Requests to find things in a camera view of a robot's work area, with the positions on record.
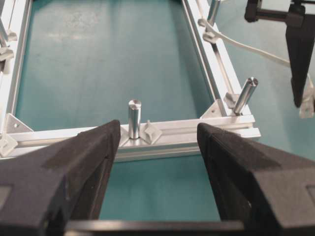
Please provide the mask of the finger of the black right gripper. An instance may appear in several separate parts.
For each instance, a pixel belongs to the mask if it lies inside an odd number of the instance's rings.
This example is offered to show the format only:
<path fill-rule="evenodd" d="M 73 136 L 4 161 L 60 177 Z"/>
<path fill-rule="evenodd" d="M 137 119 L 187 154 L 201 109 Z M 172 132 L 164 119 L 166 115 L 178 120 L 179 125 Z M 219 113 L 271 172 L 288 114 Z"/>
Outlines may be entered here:
<path fill-rule="evenodd" d="M 296 107 L 303 100 L 304 87 L 315 44 L 315 16 L 307 14 L 304 1 L 294 0 L 286 18 L 286 42 L 292 73 L 291 85 Z"/>

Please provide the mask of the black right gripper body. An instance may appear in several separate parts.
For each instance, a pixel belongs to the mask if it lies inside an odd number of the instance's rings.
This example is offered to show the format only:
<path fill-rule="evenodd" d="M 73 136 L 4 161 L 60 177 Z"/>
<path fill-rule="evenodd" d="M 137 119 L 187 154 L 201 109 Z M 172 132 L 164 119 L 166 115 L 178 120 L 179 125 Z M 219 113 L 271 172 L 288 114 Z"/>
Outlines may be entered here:
<path fill-rule="evenodd" d="M 248 0 L 244 18 L 247 22 L 253 23 L 260 19 L 285 22 L 287 17 L 287 12 L 278 10 L 269 10 L 261 8 L 261 0 Z"/>

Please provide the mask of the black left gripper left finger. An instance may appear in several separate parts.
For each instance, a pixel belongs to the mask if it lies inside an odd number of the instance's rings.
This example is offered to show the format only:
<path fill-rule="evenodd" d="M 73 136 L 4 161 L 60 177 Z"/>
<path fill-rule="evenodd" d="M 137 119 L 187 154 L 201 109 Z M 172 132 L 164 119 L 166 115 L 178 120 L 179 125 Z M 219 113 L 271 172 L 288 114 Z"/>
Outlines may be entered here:
<path fill-rule="evenodd" d="M 69 220 L 98 219 L 120 138 L 113 120 L 1 161 L 1 235 L 59 235 Z"/>

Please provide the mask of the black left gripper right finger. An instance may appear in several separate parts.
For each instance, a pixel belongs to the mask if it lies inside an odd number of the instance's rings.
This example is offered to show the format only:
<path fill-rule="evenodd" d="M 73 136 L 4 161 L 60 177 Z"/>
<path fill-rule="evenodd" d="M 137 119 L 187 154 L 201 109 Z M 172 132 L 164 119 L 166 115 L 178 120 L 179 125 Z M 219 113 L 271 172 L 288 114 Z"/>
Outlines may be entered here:
<path fill-rule="evenodd" d="M 314 235 L 314 161 L 206 123 L 197 142 L 222 220 L 249 236 Z"/>

